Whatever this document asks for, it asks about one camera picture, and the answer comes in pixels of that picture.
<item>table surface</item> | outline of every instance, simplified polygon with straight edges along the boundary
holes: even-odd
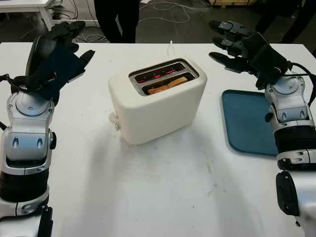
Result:
[[[0,0],[0,8],[7,7],[43,7],[53,0]]]
[[[107,82],[124,65],[166,57],[167,44],[80,44],[96,54],[66,85],[51,129],[57,148],[50,167],[56,237],[299,237],[303,231],[277,205],[275,157],[242,154],[227,142],[220,97],[226,89],[256,91],[255,78],[235,74],[208,57],[212,44],[175,44],[208,82],[194,122],[149,143],[131,146],[108,121]],[[312,72],[302,45],[273,45]],[[0,44],[0,75],[23,75],[30,43]],[[311,83],[306,80],[306,99]],[[0,120],[8,123],[9,86],[0,85]],[[315,116],[316,108],[312,105]]]

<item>toaster slot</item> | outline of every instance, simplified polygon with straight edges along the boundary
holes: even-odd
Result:
[[[162,68],[152,70],[150,72],[146,72],[146,73],[137,75],[137,76],[135,76],[135,80],[138,83],[145,83],[145,82],[150,81],[150,80],[155,80],[155,79],[161,78],[161,77],[166,76],[166,75],[180,72],[180,71],[184,70],[184,68],[185,67],[181,63],[174,63],[171,65],[162,67]]]
[[[151,93],[149,89],[160,86],[173,87],[180,83],[184,83],[199,77],[197,71],[184,59],[175,59],[165,63],[161,63],[149,68],[132,72],[128,75],[131,83],[136,91],[142,96],[148,96]]]
[[[195,77],[191,73],[182,73],[174,77],[170,77],[170,78],[146,85],[142,88],[142,90],[145,93],[145,95],[152,95],[164,90],[168,90],[179,84],[183,84],[194,79]]]

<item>gray floor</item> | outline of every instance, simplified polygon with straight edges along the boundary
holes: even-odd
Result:
[[[150,3],[159,2],[160,0],[152,0]],[[203,4],[200,0],[173,0],[183,5],[194,8],[207,8],[209,5]],[[65,10],[72,10],[73,7],[67,3],[64,4]],[[159,8],[169,7],[168,5],[160,5]],[[171,23],[162,20],[146,20],[141,22],[137,27],[138,43],[167,43],[172,40],[174,43],[210,43],[212,37],[216,34],[210,31],[208,22],[210,20],[233,20],[244,23],[246,27],[254,29],[260,15],[251,7],[215,7],[208,11],[194,11],[187,9],[190,20],[186,23]],[[145,7],[140,11],[140,20],[145,18],[164,18],[172,21],[184,21],[187,16],[181,7],[175,7],[167,11],[158,11],[153,5]],[[86,8],[79,9],[79,19],[91,19]],[[33,41],[40,34],[46,32],[46,27],[38,15],[31,18],[32,23],[36,26],[36,30],[25,36],[20,37],[32,29],[32,24],[21,13],[11,13],[10,20],[4,20],[0,23],[0,42],[9,41]],[[290,28],[295,19],[291,17],[277,17],[276,21],[270,26],[265,34],[269,42],[279,42],[287,30]],[[83,34],[85,36],[91,34],[101,35],[100,29],[88,28]],[[303,43],[310,51],[316,48],[316,19],[310,22],[304,32],[297,38],[295,43]]]

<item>black pants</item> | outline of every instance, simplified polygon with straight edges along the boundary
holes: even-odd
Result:
[[[139,0],[94,0],[94,6],[101,30],[109,42],[135,43]],[[117,16],[122,35],[115,21]]]
[[[281,43],[292,43],[307,27],[316,12],[316,0],[306,0],[303,8],[290,30],[283,37]]]
[[[269,3],[267,4],[267,9],[265,10],[265,14],[260,18],[256,26],[257,32],[263,34],[275,20],[277,14],[279,13],[279,11],[281,11],[282,7],[284,6],[284,4],[280,3],[275,4],[277,2],[278,1],[273,0],[269,1]],[[292,43],[306,28],[315,12],[316,0],[306,0],[293,26],[282,39],[282,43]]]

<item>cable on floor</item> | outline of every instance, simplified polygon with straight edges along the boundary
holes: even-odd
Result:
[[[95,24],[95,27],[96,28],[99,28],[98,24],[96,23],[92,13],[91,13],[91,9],[90,9],[90,5],[89,5],[89,2],[88,0],[85,0],[86,3],[87,3],[87,6],[88,6],[88,10],[89,10],[89,13],[90,13],[90,16]],[[86,43],[102,43],[102,42],[108,42],[107,39],[105,38],[105,36],[102,36],[102,35],[89,35],[87,37],[84,37],[83,34],[80,35],[82,38],[80,39],[79,36],[77,37],[77,39],[83,41],[83,42],[86,42]]]
[[[72,20],[78,20],[79,11],[78,11],[78,8],[77,8],[77,5],[76,5],[75,1],[74,0],[69,0],[69,2],[75,9],[74,17],[72,18]]]
[[[211,6],[211,4],[208,4],[206,2],[203,2],[202,0],[200,1],[202,4],[204,5],[209,5]],[[171,5],[171,7],[168,7],[168,8],[158,8],[159,5],[163,5],[163,4],[168,4],[168,5]],[[208,7],[208,8],[195,8],[195,7],[190,7],[190,6],[186,6],[186,5],[182,5],[182,4],[179,4],[179,3],[175,3],[175,2],[170,2],[170,1],[158,1],[158,2],[153,2],[153,3],[148,3],[146,4],[145,6],[139,8],[139,10],[142,10],[144,9],[145,7],[148,7],[148,6],[151,6],[151,5],[154,5],[154,9],[157,10],[157,11],[169,11],[169,10],[172,10],[173,8],[175,7],[180,7],[182,8],[185,16],[187,17],[186,20],[184,21],[174,21],[174,20],[168,20],[168,19],[165,19],[165,18],[161,18],[161,17],[149,17],[149,18],[145,18],[145,19],[142,19],[140,20],[138,23],[141,23],[141,22],[144,22],[144,21],[147,21],[147,20],[162,20],[162,21],[166,21],[166,22],[171,22],[171,23],[177,23],[177,24],[180,24],[180,23],[187,23],[190,21],[190,16],[188,15],[186,9],[189,9],[189,10],[193,10],[193,11],[211,11],[213,10],[213,7]]]
[[[23,39],[28,34],[32,33],[34,30],[36,30],[36,26],[32,23],[32,16],[30,16],[29,22],[33,26],[33,28],[30,31],[27,31],[23,36],[21,36],[20,40]]]

